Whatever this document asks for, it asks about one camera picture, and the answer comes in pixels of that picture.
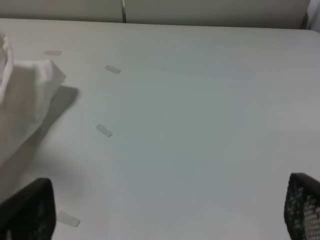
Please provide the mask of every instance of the white table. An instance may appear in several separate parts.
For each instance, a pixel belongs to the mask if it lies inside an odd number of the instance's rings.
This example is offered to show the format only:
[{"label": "white table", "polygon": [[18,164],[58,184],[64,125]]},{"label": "white table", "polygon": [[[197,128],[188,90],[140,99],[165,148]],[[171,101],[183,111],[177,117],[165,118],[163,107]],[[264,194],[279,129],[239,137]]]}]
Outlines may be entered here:
[{"label": "white table", "polygon": [[[1,19],[78,88],[23,176],[52,180],[54,240],[288,240],[291,172],[320,179],[320,35]],[[106,65],[119,68],[114,74]],[[96,130],[103,124],[113,136]]]}]

